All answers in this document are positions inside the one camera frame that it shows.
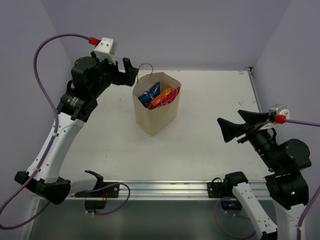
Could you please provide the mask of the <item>blue snack packet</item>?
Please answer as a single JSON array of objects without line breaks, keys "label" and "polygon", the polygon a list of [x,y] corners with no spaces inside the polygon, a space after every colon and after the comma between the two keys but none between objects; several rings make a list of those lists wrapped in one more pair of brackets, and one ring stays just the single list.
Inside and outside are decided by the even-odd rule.
[{"label": "blue snack packet", "polygon": [[160,82],[155,83],[149,90],[141,94],[138,99],[142,104],[148,104],[160,94]]}]

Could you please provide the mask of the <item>orange snack packet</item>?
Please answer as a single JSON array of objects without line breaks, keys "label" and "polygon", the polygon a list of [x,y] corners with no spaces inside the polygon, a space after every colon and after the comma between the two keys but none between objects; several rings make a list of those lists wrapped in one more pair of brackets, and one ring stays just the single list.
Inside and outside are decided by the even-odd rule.
[{"label": "orange snack packet", "polygon": [[168,85],[155,99],[150,102],[149,109],[155,109],[162,105],[164,98],[172,92],[172,86]]}]

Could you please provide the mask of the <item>brown paper bag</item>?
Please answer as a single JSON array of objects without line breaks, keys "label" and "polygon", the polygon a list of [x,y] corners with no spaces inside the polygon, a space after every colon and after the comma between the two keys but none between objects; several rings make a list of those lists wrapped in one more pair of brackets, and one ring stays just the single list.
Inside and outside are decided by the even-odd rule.
[{"label": "brown paper bag", "polygon": [[[148,91],[155,83],[160,82],[160,93],[168,86],[172,91],[180,88],[179,95],[167,105],[149,109],[150,103],[142,104],[138,97]],[[177,116],[181,95],[181,83],[164,72],[151,72],[137,78],[132,91],[136,123],[148,135],[154,136]]]}]

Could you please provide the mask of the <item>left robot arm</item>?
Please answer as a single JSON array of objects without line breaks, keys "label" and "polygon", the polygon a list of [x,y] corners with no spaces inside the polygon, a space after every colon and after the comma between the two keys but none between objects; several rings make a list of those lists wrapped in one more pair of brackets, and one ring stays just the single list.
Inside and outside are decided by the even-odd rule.
[{"label": "left robot arm", "polygon": [[44,146],[26,171],[18,171],[14,180],[32,193],[59,205],[71,191],[71,181],[59,176],[62,163],[79,131],[97,107],[98,97],[110,86],[133,86],[138,68],[129,58],[122,59],[124,71],[117,63],[85,56],[71,69],[72,79],[60,98],[54,120]]}]

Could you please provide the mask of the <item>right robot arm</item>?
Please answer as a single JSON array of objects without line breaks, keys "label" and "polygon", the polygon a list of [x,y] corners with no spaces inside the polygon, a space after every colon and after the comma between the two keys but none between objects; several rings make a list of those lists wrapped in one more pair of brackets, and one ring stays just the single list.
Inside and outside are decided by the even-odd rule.
[{"label": "right robot arm", "polygon": [[265,177],[266,187],[275,208],[276,222],[265,212],[243,172],[226,174],[223,192],[236,198],[251,221],[260,240],[304,240],[302,215],[309,205],[309,187],[301,171],[311,167],[309,147],[299,139],[277,144],[276,125],[290,118],[286,105],[276,104],[268,112],[239,110],[244,120],[236,124],[219,117],[223,139],[249,142],[271,173]]}]

